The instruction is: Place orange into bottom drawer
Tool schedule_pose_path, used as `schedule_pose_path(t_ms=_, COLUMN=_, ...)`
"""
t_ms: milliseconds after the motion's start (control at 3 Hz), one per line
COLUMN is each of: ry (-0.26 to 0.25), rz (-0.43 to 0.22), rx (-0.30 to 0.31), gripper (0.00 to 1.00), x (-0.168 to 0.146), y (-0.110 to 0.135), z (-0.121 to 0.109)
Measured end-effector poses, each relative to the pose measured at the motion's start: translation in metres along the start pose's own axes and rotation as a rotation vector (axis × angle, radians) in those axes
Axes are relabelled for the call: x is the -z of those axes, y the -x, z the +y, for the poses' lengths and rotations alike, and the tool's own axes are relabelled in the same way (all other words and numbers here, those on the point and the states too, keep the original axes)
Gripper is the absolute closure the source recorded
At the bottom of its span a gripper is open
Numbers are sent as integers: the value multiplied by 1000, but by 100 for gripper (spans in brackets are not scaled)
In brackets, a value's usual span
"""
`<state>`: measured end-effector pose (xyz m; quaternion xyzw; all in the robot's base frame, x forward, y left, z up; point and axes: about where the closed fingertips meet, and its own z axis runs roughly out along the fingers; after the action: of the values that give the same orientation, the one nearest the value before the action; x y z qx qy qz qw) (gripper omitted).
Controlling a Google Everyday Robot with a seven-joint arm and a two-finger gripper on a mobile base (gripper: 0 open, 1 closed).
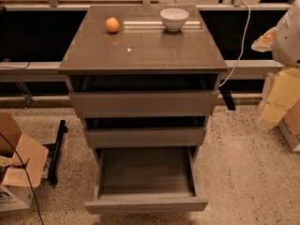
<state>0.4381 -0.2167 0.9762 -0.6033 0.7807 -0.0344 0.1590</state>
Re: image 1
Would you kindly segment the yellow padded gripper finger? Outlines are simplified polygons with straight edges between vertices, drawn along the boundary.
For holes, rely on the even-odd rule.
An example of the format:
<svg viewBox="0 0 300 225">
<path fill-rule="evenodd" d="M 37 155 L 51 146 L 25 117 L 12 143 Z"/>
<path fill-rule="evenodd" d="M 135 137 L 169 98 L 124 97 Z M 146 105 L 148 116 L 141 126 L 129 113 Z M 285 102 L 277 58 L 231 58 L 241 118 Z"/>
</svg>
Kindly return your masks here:
<svg viewBox="0 0 300 225">
<path fill-rule="evenodd" d="M 256 125 L 273 128 L 300 99 L 300 69 L 288 67 L 277 74 L 269 73 L 262 88 L 262 100 L 257 111 Z"/>
<path fill-rule="evenodd" d="M 273 49 L 275 33 L 276 28 L 270 28 L 252 43 L 251 49 L 259 53 L 271 52 Z"/>
</svg>

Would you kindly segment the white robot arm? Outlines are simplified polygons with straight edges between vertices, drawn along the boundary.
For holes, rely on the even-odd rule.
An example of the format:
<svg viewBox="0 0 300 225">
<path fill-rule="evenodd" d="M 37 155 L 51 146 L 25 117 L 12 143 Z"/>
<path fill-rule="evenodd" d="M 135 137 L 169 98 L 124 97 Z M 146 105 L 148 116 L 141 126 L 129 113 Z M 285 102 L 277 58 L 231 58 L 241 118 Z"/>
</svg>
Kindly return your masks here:
<svg viewBox="0 0 300 225">
<path fill-rule="evenodd" d="M 262 89 L 257 125 L 269 129 L 278 125 L 300 99 L 300 0 L 296 0 L 277 25 L 251 45 L 256 52 L 271 52 L 283 69 L 269 73 Z"/>
</svg>

